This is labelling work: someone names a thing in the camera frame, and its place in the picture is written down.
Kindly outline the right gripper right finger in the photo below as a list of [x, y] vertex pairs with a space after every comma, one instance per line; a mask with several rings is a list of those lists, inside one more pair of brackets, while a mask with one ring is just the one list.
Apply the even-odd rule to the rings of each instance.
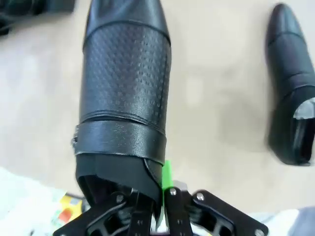
[[170, 161], [162, 168], [166, 236], [266, 236], [268, 227], [206, 190], [175, 185]]

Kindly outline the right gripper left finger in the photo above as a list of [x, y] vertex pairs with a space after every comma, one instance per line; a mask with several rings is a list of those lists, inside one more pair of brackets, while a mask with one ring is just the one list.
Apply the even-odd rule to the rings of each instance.
[[115, 192], [57, 229], [54, 236], [149, 236], [156, 203], [133, 192]]

